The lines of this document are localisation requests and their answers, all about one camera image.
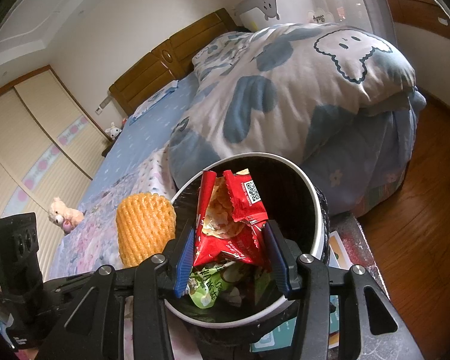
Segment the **wooden floor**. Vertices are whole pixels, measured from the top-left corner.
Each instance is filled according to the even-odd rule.
[[[359,219],[426,360],[450,359],[450,112],[429,102],[401,191]]]

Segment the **snack wrapper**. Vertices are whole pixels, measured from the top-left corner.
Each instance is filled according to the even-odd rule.
[[[224,258],[264,266],[261,227],[268,216],[250,173],[246,169],[223,174],[220,178],[212,171],[202,174],[193,266]],[[250,198],[246,190],[252,186]]]
[[[190,274],[188,294],[197,307],[208,309],[215,304],[221,291],[228,290],[248,275],[251,268],[237,261],[207,264],[202,270]]]

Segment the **blue bed sheet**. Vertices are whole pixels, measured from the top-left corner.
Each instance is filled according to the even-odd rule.
[[[129,119],[108,153],[100,169],[82,197],[78,209],[86,211],[89,202],[102,191],[133,171],[154,150],[162,148],[180,117],[189,108],[197,93],[198,80],[190,73],[178,82],[177,89],[160,100],[134,123]]]

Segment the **white rim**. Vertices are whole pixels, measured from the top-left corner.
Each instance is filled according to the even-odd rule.
[[[300,177],[305,181],[305,184],[307,185],[308,191],[310,192],[312,199],[313,199],[313,206],[315,208],[315,237],[313,238],[312,248],[310,251],[310,254],[320,259],[322,257],[322,251],[320,250],[320,245],[322,245],[323,249],[323,242],[324,242],[324,229],[323,229],[323,218],[322,218],[322,212],[320,210],[320,201],[318,199],[317,192],[315,188],[313,187],[312,182],[308,178],[308,176],[301,170],[298,166],[296,166],[293,162],[288,161],[287,159],[280,157],[276,154],[270,154],[270,153],[262,153],[262,152],[253,152],[253,153],[244,153],[244,154],[237,154],[231,157],[228,157],[226,159],[217,161],[216,163],[213,163],[212,165],[208,166],[204,170],[209,170],[213,167],[216,167],[217,165],[220,165],[224,162],[231,161],[235,158],[243,158],[243,157],[268,157],[272,158],[274,160],[280,161],[284,164],[287,164],[289,167],[294,169],[296,173],[300,175]],[[202,172],[197,173],[193,178],[191,178],[180,190],[175,194],[175,196],[172,199],[172,204],[175,202],[176,198],[185,190],[185,188],[198,176],[200,176]],[[232,322],[203,322],[199,321],[193,318],[190,318],[186,316],[185,314],[178,311],[175,307],[173,307],[167,300],[165,300],[166,307],[173,312],[178,318],[182,319],[183,321],[189,322],[193,325],[201,326],[201,327],[207,327],[207,328],[214,328],[214,329],[226,329],[231,327],[238,327],[238,326],[245,326],[250,325],[251,323],[261,321],[265,319],[265,317],[269,314],[274,315],[274,311],[281,308],[285,302],[289,302],[283,295],[279,297],[274,303],[272,303],[270,306],[268,306],[266,309],[257,312],[256,314],[251,315],[250,317],[239,319],[237,321]]]

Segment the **white plush bunny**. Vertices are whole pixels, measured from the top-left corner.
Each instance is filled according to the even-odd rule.
[[[112,140],[115,140],[115,138],[118,137],[121,132],[122,132],[122,129],[118,128],[118,127],[115,127],[115,123],[114,122],[112,122],[111,128],[107,128],[105,130],[105,133],[110,135],[110,138],[112,138]]]

